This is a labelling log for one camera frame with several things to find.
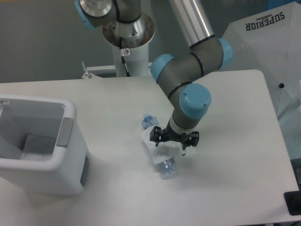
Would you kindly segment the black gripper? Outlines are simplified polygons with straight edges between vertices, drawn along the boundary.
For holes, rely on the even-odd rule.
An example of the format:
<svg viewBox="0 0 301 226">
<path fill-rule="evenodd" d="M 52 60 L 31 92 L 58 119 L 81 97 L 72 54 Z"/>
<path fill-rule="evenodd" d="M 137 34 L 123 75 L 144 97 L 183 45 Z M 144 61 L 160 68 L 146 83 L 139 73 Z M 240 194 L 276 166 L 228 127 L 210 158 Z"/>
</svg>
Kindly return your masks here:
<svg viewBox="0 0 301 226">
<path fill-rule="evenodd" d="M 183 132 L 178 134 L 172 130 L 170 126 L 161 129 L 159 126 L 154 126 L 150 132 L 150 141 L 158 146 L 160 142 L 175 141 L 182 144 L 182 149 L 185 150 L 189 146 L 196 147 L 199 142 L 199 132 L 193 131 L 190 134 Z"/>
</svg>

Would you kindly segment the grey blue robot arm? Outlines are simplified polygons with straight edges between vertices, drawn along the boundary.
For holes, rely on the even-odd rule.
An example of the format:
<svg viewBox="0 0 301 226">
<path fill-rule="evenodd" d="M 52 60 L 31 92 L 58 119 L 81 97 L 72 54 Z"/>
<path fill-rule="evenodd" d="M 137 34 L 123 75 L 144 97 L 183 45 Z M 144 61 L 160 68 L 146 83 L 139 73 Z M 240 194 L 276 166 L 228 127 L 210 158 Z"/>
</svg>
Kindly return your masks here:
<svg viewBox="0 0 301 226">
<path fill-rule="evenodd" d="M 151 73 L 174 107 L 166 128 L 153 128 L 150 141 L 196 146 L 199 133 L 195 127 L 211 103 L 208 89 L 196 80 L 217 71 L 233 57 L 230 44 L 216 38 L 200 1 L 170 1 L 190 53 L 179 59 L 163 54 L 152 63 L 148 44 L 154 37 L 155 26 L 141 11 L 140 1 L 77 0 L 74 5 L 88 29 L 102 27 L 103 36 L 112 47 L 116 75 Z"/>
</svg>

